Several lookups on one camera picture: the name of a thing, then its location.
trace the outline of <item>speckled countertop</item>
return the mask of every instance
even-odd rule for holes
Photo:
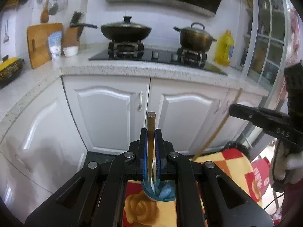
[[[91,56],[102,51],[103,47],[92,45],[90,48],[80,51],[77,56],[62,57],[56,62],[50,61],[35,70],[26,69],[14,82],[1,89],[0,141],[28,104],[47,86],[64,75],[124,75],[165,78],[231,89],[242,88],[252,94],[268,95],[268,91],[251,80],[240,79],[239,74],[231,68],[223,69],[228,73],[228,76],[224,76],[199,69],[160,63],[126,60],[88,61]]]

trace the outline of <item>black glass cooktop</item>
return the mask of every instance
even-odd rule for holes
[[[221,75],[227,74],[221,71],[218,67],[209,62],[197,62],[193,59],[185,58],[183,55],[172,51],[144,49],[143,51],[135,51],[133,54],[117,54],[111,50],[104,50],[101,53],[91,57],[89,60],[135,60],[155,63],[164,63],[177,66],[186,66],[209,72],[218,73]]]

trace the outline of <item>yellow lid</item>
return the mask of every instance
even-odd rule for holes
[[[5,60],[4,62],[0,63],[0,71],[2,71],[7,66],[13,64],[17,60],[19,60],[19,58],[17,58],[17,57],[11,57],[11,58],[8,58],[7,60]]]

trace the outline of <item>cooking oil bottle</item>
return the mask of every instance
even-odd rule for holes
[[[215,54],[215,62],[228,66],[231,60],[232,52],[234,51],[234,39],[231,36],[230,30],[219,38]]]

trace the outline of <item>stove knob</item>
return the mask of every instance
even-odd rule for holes
[[[155,60],[157,60],[159,58],[159,52],[153,51],[152,52],[152,58],[155,59]]]
[[[178,55],[177,54],[172,54],[172,56],[171,56],[171,60],[172,61],[178,61]]]

